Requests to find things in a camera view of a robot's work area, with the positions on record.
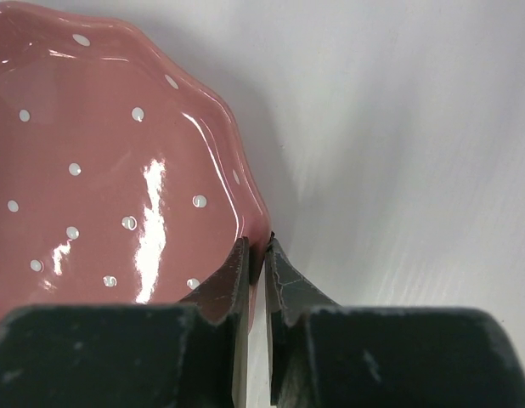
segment plate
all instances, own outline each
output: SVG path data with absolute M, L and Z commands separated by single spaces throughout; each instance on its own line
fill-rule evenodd
M 0 319 L 34 303 L 170 303 L 268 211 L 234 117 L 119 20 L 0 3 Z

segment scalloped plate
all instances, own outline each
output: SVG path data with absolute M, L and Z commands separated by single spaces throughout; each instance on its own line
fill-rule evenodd
M 216 94 L 127 23 L 0 3 L 0 319 L 175 302 L 269 234 Z

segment white dot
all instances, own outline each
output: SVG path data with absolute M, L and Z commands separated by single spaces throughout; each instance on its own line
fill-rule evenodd
M 208 200 L 203 195 L 195 195 L 193 197 L 193 205 L 197 208 L 204 208 Z
M 71 240 L 76 240 L 77 238 L 79 238 L 79 229 L 77 229 L 76 227 L 68 227 L 66 229 L 66 235 Z
M 31 114 L 29 113 L 28 110 L 26 110 L 26 109 L 21 109 L 20 112 L 19 112 L 19 119 L 20 119 L 22 122 L 28 122 L 28 121 L 30 121 L 30 119 L 31 119 Z
M 40 272 L 43 269 L 43 265 L 40 261 L 36 259 L 31 260 L 31 269 L 35 272 Z
M 89 39 L 85 36 L 82 36 L 81 34 L 72 34 L 72 36 L 76 40 L 76 43 L 82 45 L 83 47 L 88 47 L 89 45 L 91 45 Z
M 16 200 L 8 201 L 8 210 L 12 213 L 16 213 L 19 211 L 19 204 L 17 204 Z
M 164 77 L 167 79 L 167 81 L 168 81 L 168 83 L 169 83 L 170 85 L 172 85 L 172 86 L 173 86 L 174 88 L 176 88 L 176 89 L 179 89 L 178 83 L 175 82 L 175 81 L 172 79 L 171 76 L 169 76 L 169 75 L 165 75 Z
M 115 278 L 115 276 L 107 275 L 104 277 L 103 281 L 107 287 L 113 287 L 117 285 L 117 279 Z
M 77 163 L 71 163 L 68 166 L 68 171 L 72 176 L 79 176 L 82 173 L 82 167 Z
M 240 184 L 240 179 L 238 178 L 238 174 L 235 170 L 232 171 L 232 175 L 234 176 L 234 181 L 236 182 L 236 184 Z
M 200 281 L 196 278 L 191 278 L 189 280 L 187 280 L 187 286 L 190 287 L 191 289 L 196 289 L 200 284 Z
M 129 215 L 121 220 L 121 225 L 127 230 L 134 231 L 136 229 L 136 218 Z
M 133 109 L 133 119 L 137 122 L 141 122 L 144 119 L 144 110 L 142 108 L 135 107 Z

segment gray background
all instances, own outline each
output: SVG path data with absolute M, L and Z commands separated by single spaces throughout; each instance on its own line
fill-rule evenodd
M 525 366 L 525 0 L 37 3 L 129 20 L 223 96 L 277 236 L 336 301 L 486 309 Z

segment polka dot plate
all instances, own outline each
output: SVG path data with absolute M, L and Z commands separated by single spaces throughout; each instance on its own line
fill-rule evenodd
M 215 93 L 127 23 L 0 3 L 0 319 L 175 302 L 269 231 Z

